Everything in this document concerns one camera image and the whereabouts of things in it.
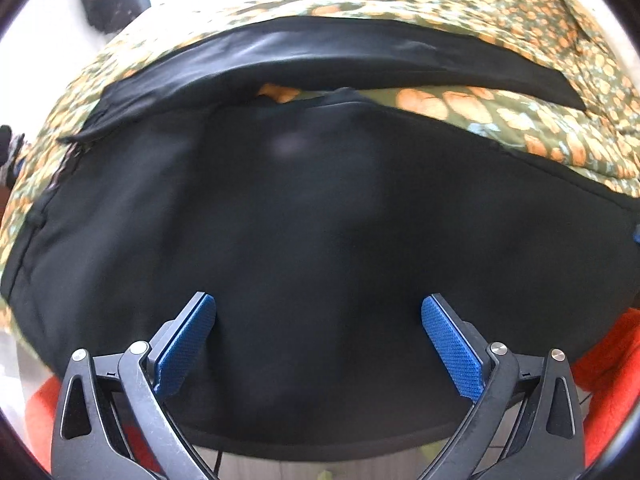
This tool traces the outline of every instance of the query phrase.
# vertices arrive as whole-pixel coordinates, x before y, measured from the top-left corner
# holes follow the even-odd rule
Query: patterned fabric
[[[25,154],[0,227],[0,270],[31,204],[69,155],[69,147],[57,139],[78,133],[106,85],[223,30],[304,14],[393,19],[468,34],[560,70],[585,101],[586,112],[481,88],[363,93],[382,104],[436,117],[546,156],[612,190],[640,196],[640,95],[600,29],[575,0],[259,0],[222,10],[159,6],[144,12],[82,70]],[[308,96],[284,91],[290,98]],[[4,303],[0,303],[0,328],[18,334]]]

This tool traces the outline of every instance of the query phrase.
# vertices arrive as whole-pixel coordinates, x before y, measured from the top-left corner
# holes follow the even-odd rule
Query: silver screw
[[[74,361],[82,361],[86,357],[86,350],[84,348],[79,348],[75,352],[71,354],[71,358]]]
[[[505,355],[507,350],[507,345],[504,343],[491,343],[491,352],[496,355]]]
[[[556,361],[564,361],[565,355],[562,350],[558,350],[557,348],[554,348],[551,351],[551,357]]]
[[[136,341],[129,347],[132,354],[140,355],[146,351],[146,341]]]

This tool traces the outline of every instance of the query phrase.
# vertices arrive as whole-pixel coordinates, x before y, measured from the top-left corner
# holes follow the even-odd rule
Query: orange-red fabric
[[[27,401],[24,413],[27,434],[31,441],[31,451],[43,468],[49,472],[51,472],[53,423],[56,418],[56,405],[61,386],[57,377],[49,378]],[[130,425],[124,425],[123,429],[136,461],[151,471],[159,472],[160,467],[146,445],[140,430]]]
[[[576,384],[593,393],[584,421],[586,463],[590,465],[640,396],[640,310],[625,312],[572,371]]]

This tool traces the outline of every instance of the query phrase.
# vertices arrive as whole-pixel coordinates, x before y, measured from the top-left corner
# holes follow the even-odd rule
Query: black fabric
[[[561,72],[478,38],[392,20],[287,16],[217,34],[107,86],[75,138],[167,108],[242,102],[265,82],[305,90],[462,84],[585,110]]]
[[[299,52],[313,47],[282,35]],[[149,339],[204,290],[218,319],[168,402],[187,437],[265,458],[348,460],[444,438],[468,408],[420,325],[426,295],[442,293],[488,340],[572,360],[631,304],[635,199],[353,90],[254,98],[267,81],[309,88],[305,77],[348,56],[289,45],[290,58],[266,49],[264,62],[235,62],[253,49],[228,36],[225,48],[210,40],[111,86],[28,213],[0,292],[58,375],[77,348],[109,354]],[[259,37],[255,51],[279,36]],[[325,71],[325,82],[384,86],[373,59],[398,86],[437,73],[360,48],[352,70]],[[438,77],[465,80],[465,63]],[[499,72],[494,81],[508,82]]]

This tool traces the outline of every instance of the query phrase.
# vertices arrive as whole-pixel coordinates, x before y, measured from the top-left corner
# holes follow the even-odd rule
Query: blue gripper pad
[[[205,294],[156,361],[154,393],[159,399],[178,392],[215,322],[216,301]]]
[[[436,347],[458,392],[478,402],[484,390],[482,365],[463,335],[433,297],[422,302],[422,326]]]

